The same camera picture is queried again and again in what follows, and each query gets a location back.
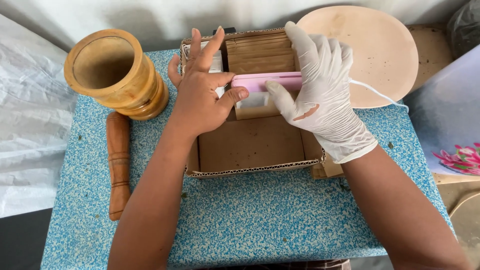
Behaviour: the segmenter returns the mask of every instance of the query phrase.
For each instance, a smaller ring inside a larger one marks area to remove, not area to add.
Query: wooden mortar
[[[112,221],[117,221],[130,198],[130,120],[114,111],[107,117],[108,167],[110,168],[110,207]]]
[[[138,40],[123,30],[101,30],[80,40],[63,70],[73,90],[135,120],[156,117],[168,102],[162,77]]]

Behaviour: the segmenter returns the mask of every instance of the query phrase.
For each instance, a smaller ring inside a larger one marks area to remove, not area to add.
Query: pink heat sealer
[[[266,81],[276,81],[283,85],[287,91],[301,89],[301,73],[300,72],[278,72],[278,73],[260,73],[237,75],[232,79],[232,87],[243,86],[250,93],[266,92]]]

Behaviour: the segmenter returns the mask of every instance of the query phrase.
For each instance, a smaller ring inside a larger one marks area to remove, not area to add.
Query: bare hand
[[[228,117],[236,102],[248,97],[244,87],[232,88],[219,99],[215,89],[229,83],[234,73],[208,73],[213,55],[219,50],[225,32],[219,27],[216,34],[201,49],[201,35],[192,29],[190,55],[182,78],[178,73],[180,58],[175,54],[168,64],[168,77],[178,90],[169,123],[182,128],[193,138],[218,128]]]

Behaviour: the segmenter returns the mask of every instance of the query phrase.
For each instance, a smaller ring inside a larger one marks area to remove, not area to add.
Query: table surface
[[[177,96],[166,74],[175,52],[179,51],[146,53],[167,83],[170,97],[158,117],[132,121],[132,189]],[[105,119],[111,111],[90,97],[78,98],[41,269],[107,267],[118,224],[108,218]],[[405,109],[390,105],[356,113],[452,227]],[[385,254],[344,178],[313,180],[307,169],[203,180],[185,176],[183,192],[187,196],[181,200],[168,258],[171,269]]]

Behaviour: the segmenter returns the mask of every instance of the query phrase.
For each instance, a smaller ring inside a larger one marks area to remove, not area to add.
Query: white latex glove
[[[297,51],[302,88],[293,101],[279,83],[265,83],[280,113],[291,125],[315,134],[335,163],[372,151],[378,142],[350,105],[350,46],[324,35],[307,35],[293,22],[285,25],[285,32]]]

